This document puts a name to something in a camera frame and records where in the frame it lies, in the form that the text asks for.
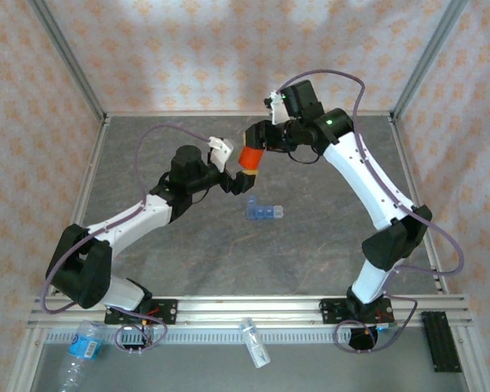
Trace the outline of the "orange pill bottle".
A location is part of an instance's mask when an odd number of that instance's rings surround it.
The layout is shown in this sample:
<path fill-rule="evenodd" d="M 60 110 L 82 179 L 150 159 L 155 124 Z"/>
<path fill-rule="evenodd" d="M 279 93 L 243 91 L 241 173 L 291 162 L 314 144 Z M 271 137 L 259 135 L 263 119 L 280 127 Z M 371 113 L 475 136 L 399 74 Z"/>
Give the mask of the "orange pill bottle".
<path fill-rule="evenodd" d="M 239 156 L 238 163 L 245 170 L 255 171 L 260 166 L 264 152 L 264 148 L 244 146 Z"/>

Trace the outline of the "blue pill organizer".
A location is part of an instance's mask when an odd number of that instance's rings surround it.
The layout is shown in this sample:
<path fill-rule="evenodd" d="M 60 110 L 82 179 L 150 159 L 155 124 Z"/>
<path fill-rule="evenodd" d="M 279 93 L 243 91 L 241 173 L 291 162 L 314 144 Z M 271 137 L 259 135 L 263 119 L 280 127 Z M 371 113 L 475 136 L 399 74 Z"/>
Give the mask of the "blue pill organizer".
<path fill-rule="evenodd" d="M 280 205 L 260 205 L 252 195 L 247 200 L 246 217 L 251 221 L 278 220 L 284 217 L 284 211 Z"/>

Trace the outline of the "small clear plastic bottle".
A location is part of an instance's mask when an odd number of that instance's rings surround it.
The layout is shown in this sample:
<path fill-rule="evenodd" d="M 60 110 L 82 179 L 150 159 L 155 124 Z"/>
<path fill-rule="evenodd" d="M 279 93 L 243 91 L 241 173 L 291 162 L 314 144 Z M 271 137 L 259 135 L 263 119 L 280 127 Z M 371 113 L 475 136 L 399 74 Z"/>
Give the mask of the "small clear plastic bottle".
<path fill-rule="evenodd" d="M 269 364 L 270 356 L 254 321 L 251 318 L 242 319 L 239 324 L 239 330 L 254 366 L 262 368 Z"/>

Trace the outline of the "clear plastic water bottle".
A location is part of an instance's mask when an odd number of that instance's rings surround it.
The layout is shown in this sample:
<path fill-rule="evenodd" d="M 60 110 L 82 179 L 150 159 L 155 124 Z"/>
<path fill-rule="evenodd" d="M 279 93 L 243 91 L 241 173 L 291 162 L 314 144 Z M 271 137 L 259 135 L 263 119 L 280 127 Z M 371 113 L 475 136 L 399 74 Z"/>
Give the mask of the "clear plastic water bottle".
<path fill-rule="evenodd" d="M 62 364 L 57 392 L 78 392 L 105 339 L 105 325 L 84 320 L 74 332 Z"/>

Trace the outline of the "black ribbed plate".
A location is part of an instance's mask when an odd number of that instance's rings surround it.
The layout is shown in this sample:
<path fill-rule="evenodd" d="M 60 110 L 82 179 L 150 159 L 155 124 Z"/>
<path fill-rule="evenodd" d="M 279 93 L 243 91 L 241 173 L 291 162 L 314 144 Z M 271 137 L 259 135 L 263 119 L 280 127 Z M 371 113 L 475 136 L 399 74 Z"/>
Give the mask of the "black ribbed plate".
<path fill-rule="evenodd" d="M 444 311 L 421 313 L 425 338 L 436 372 L 462 373 L 457 348 Z"/>

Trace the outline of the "aluminium table edge rail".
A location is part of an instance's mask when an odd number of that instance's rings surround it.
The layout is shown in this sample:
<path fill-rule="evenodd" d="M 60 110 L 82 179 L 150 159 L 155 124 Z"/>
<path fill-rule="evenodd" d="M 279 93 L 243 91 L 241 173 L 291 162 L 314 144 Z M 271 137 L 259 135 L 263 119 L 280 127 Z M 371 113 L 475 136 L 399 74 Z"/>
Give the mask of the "aluminium table edge rail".
<path fill-rule="evenodd" d="M 262 117 L 270 118 L 269 110 L 187 110 L 187 111 L 109 111 L 106 118 L 115 117 Z"/>
<path fill-rule="evenodd" d="M 73 208 L 73 214 L 70 218 L 70 223 L 77 223 L 79 225 L 83 223 L 83 219 L 87 211 L 87 205 L 91 195 L 91 189 L 96 176 L 96 171 L 98 168 L 100 156 L 105 143 L 105 137 L 107 135 L 111 119 L 112 116 L 110 114 L 106 114 L 99 128 L 96 141 L 93 145 L 92 151 L 87 161 L 85 172 L 82 176 L 78 198 Z"/>
<path fill-rule="evenodd" d="M 417 184 L 412 174 L 412 167 L 409 163 L 407 152 L 404 148 L 404 143 L 402 137 L 399 134 L 399 129 L 397 128 L 397 123 L 392 118 L 391 115 L 388 116 L 388 121 L 390 125 L 390 129 L 392 131 L 392 135 L 394 138 L 394 142 L 396 144 L 396 148 L 398 150 L 399 158 L 403 166 L 403 172 L 406 178 L 406 182 L 408 184 L 408 189 L 410 193 L 410 199 L 418 205 L 422 204 L 422 199 L 417 190 Z M 434 272 L 441 272 L 443 270 L 441 263 L 439 261 L 439 255 L 434 243 L 434 238 L 432 237 L 432 233 L 428 229 L 425 232 L 425 237 L 423 238 L 424 247 L 429 258 L 430 269 Z M 450 288 L 447 283 L 447 279 L 444 276 L 433 275 L 434 284 L 438 289 L 438 293 L 441 295 L 450 294 Z"/>

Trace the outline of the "aluminium corner post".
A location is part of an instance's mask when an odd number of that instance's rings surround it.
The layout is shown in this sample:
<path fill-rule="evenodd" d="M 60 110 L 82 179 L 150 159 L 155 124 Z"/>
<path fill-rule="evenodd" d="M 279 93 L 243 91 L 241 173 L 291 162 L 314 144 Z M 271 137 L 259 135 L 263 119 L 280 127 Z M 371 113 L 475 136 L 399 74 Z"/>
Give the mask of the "aluminium corner post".
<path fill-rule="evenodd" d="M 459 20 L 468 1 L 469 0 L 450 0 L 434 32 L 427 42 L 424 51 L 421 53 L 411 76 L 405 84 L 395 107 L 390 111 L 390 118 L 394 123 L 404 115 L 406 108 L 410 105 L 412 98 L 428 73 L 430 66 L 436 60 L 437 55 L 440 53 L 445 41 L 452 32 L 454 25 Z"/>
<path fill-rule="evenodd" d="M 69 71 L 69 74 L 78 90 L 82 93 L 92 113 L 103 122 L 107 116 L 102 108 L 99 98 L 89 83 L 86 74 L 78 62 L 68 40 L 60 28 L 46 0 L 27 0 L 34 14 L 45 29 L 53 47 Z"/>

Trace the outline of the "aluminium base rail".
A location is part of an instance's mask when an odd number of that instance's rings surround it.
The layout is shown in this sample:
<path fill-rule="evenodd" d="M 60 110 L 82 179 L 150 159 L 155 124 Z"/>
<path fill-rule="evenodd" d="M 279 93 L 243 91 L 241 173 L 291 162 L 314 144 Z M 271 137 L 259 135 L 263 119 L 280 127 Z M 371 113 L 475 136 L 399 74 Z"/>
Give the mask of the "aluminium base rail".
<path fill-rule="evenodd" d="M 322 296 L 183 296 L 178 300 L 174 327 L 232 328 L 245 318 L 258 327 L 319 327 Z M 473 317 L 463 295 L 412 295 L 390 299 L 394 323 L 421 325 L 424 311 L 444 311 L 452 327 L 470 327 Z"/>

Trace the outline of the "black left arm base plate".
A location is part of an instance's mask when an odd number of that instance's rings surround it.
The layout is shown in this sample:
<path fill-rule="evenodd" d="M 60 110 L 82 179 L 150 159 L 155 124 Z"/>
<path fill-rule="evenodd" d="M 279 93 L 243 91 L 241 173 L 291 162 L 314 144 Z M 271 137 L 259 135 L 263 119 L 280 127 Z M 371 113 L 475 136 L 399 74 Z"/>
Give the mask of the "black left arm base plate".
<path fill-rule="evenodd" d="M 133 313 L 154 317 L 162 320 L 167 325 L 174 325 L 176 323 L 177 305 L 178 300 L 176 299 L 152 298 L 136 310 L 133 310 Z M 104 319 L 104 323 L 107 325 L 142 324 L 144 321 L 148 325 L 155 324 L 153 321 L 144 320 L 143 318 L 138 318 L 111 308 L 106 310 Z"/>

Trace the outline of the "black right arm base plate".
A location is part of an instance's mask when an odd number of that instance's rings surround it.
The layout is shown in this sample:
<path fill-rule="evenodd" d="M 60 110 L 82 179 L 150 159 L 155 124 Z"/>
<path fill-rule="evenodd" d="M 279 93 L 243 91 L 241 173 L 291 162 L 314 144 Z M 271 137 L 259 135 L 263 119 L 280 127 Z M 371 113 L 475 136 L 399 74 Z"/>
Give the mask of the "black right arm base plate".
<path fill-rule="evenodd" d="M 357 321 L 364 324 L 393 323 L 394 313 L 389 298 L 383 296 L 370 304 L 354 298 L 323 298 L 318 304 L 324 324 Z"/>

